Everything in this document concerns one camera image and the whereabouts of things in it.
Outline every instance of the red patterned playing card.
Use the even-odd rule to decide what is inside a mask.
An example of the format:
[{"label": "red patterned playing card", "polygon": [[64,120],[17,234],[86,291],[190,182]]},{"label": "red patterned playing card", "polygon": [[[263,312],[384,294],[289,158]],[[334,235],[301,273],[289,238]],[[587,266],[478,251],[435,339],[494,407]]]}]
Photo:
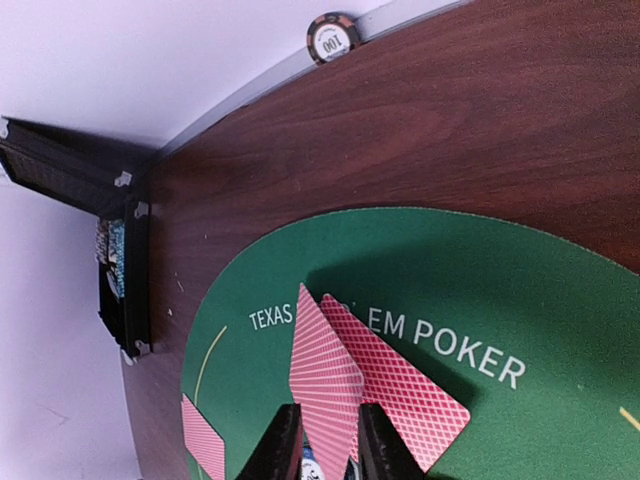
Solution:
[{"label": "red patterned playing card", "polygon": [[307,289],[300,286],[291,392],[326,480],[342,480],[358,430],[364,379]]},{"label": "red patterned playing card", "polygon": [[182,395],[182,423],[184,443],[196,462],[212,480],[225,480],[224,440],[186,395]]},{"label": "red patterned playing card", "polygon": [[[320,307],[364,375],[363,402],[384,408],[422,470],[429,470],[467,426],[469,411],[335,298],[325,295]],[[357,441],[354,435],[354,458]]]}]

